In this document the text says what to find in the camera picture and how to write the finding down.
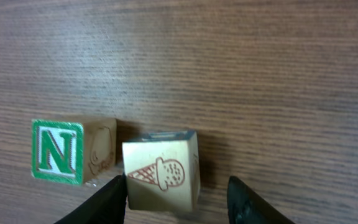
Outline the wooden block green letter N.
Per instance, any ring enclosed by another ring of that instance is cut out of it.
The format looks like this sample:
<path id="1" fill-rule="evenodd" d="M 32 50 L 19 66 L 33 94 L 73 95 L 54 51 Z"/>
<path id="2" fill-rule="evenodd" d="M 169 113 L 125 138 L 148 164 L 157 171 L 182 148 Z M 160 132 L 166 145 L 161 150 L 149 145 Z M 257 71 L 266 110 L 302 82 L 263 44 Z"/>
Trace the wooden block green letter N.
<path id="1" fill-rule="evenodd" d="M 116 163 L 117 119 L 64 116 L 32 120 L 32 175 L 83 185 Z"/>

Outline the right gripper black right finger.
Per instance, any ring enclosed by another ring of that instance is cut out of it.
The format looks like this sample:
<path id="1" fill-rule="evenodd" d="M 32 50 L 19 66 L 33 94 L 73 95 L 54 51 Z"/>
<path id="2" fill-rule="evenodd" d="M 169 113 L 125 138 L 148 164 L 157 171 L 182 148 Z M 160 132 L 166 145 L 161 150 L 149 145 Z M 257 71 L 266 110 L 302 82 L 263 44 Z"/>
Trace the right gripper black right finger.
<path id="1" fill-rule="evenodd" d="M 295 224 L 236 176 L 227 187 L 230 224 Z"/>

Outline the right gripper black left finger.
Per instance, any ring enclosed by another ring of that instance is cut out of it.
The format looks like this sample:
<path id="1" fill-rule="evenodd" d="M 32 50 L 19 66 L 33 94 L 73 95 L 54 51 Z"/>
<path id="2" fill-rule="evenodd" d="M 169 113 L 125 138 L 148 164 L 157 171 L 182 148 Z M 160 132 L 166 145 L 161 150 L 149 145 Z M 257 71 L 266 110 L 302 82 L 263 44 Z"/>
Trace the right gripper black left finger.
<path id="1" fill-rule="evenodd" d="M 126 177 L 117 175 L 55 224 L 123 224 L 126 199 Z"/>

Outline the wooden block red letter A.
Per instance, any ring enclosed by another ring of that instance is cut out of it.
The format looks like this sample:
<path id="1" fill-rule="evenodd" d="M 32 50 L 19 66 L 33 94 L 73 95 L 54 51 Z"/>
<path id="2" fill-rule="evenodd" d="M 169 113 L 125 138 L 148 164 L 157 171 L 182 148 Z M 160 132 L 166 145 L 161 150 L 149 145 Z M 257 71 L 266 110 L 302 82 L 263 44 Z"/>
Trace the wooden block red letter A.
<path id="1" fill-rule="evenodd" d="M 200 194 L 195 130 L 145 134 L 122 144 L 131 210 L 192 212 Z"/>

